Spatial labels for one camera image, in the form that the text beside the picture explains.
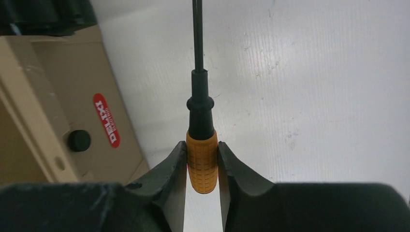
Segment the orange black screwdriver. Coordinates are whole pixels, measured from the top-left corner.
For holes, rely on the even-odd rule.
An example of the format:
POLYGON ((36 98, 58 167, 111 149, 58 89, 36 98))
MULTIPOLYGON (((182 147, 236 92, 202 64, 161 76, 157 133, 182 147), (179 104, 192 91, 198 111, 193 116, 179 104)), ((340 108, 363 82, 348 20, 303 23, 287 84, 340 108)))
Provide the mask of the orange black screwdriver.
POLYGON ((189 128, 186 136, 191 185, 200 194, 214 190, 218 178, 217 134, 213 125, 214 101, 208 93, 208 71, 204 68, 203 4, 192 1, 194 70, 191 97, 187 101, 189 128))

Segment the black lower box latch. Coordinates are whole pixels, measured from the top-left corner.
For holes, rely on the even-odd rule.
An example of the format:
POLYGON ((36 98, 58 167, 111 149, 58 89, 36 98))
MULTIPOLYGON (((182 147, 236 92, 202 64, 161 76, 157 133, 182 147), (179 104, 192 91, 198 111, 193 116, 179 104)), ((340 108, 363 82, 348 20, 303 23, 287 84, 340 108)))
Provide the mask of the black lower box latch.
POLYGON ((88 0, 2 0, 0 34, 70 36, 97 25, 88 0))

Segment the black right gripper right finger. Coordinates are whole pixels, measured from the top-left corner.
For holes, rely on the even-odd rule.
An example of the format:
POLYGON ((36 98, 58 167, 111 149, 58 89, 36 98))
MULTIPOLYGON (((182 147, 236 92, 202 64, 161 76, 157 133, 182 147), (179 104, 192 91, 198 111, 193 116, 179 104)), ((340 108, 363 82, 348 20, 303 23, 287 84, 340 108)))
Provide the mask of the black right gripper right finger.
POLYGON ((273 183, 218 150, 222 226, 226 232, 407 232, 410 208, 378 183, 273 183))

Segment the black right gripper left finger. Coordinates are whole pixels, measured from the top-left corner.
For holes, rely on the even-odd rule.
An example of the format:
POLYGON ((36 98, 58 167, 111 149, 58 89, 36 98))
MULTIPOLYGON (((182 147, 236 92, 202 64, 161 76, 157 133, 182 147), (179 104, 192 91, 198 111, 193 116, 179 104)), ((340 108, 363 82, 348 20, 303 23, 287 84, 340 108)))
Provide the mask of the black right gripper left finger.
POLYGON ((0 190, 3 232, 181 232, 187 146, 127 185, 22 183, 0 190))

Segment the tan plastic tool box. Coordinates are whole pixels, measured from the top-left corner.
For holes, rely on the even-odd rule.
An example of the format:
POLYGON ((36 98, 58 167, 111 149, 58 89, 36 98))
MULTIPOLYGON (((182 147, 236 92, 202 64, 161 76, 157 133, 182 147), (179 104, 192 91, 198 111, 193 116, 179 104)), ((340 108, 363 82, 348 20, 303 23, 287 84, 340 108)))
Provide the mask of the tan plastic tool box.
POLYGON ((0 183, 111 181, 149 170, 98 26, 71 36, 0 38, 0 183), (120 145, 93 104, 104 95, 120 145))

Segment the red oval brand sticker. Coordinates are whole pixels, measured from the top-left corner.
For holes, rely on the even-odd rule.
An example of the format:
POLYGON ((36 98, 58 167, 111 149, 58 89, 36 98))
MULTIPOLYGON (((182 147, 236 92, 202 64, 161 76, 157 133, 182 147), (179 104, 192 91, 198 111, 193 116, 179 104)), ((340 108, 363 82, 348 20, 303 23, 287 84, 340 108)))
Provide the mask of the red oval brand sticker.
POLYGON ((120 135, 107 101, 101 93, 93 96, 93 104, 112 148, 120 145, 120 135))

